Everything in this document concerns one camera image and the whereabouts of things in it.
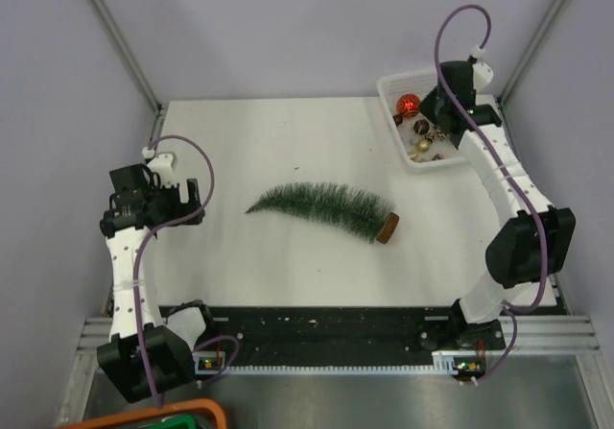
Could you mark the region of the small green christmas tree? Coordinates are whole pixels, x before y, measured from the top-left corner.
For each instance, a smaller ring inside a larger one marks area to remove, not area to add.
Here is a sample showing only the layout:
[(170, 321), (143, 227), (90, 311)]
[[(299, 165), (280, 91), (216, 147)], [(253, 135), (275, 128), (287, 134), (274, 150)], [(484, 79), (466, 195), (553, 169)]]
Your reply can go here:
[(247, 214), (263, 211), (336, 227), (370, 244), (387, 244), (400, 222), (393, 203), (365, 189), (333, 182), (276, 185), (246, 210)]

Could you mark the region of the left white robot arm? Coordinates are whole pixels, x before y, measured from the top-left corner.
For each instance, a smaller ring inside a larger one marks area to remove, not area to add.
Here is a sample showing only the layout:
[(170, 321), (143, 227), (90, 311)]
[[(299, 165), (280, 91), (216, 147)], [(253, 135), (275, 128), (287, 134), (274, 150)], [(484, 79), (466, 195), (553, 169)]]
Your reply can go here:
[(218, 335), (199, 300), (162, 314), (154, 281), (141, 264), (141, 246), (157, 226), (198, 226), (204, 218), (197, 180), (186, 181), (182, 196), (176, 164), (176, 157), (166, 153), (109, 174), (114, 192), (100, 229), (112, 263), (113, 310), (97, 360), (129, 403), (193, 381), (194, 347), (208, 348)]

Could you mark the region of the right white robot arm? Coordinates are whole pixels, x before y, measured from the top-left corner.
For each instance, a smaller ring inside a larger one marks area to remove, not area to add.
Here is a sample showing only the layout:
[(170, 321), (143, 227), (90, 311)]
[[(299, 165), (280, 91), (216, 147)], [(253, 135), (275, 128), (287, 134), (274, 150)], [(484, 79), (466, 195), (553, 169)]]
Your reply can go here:
[(491, 78), (489, 66), (475, 59), (440, 63), (437, 85), (419, 106), (473, 167), (501, 226), (485, 249), (484, 275), (450, 309), (448, 337), (461, 348), (491, 332), (504, 309), (527, 314), (539, 306), (576, 226), (570, 209), (555, 207), (536, 188), (509, 146), (498, 112), (477, 103)]

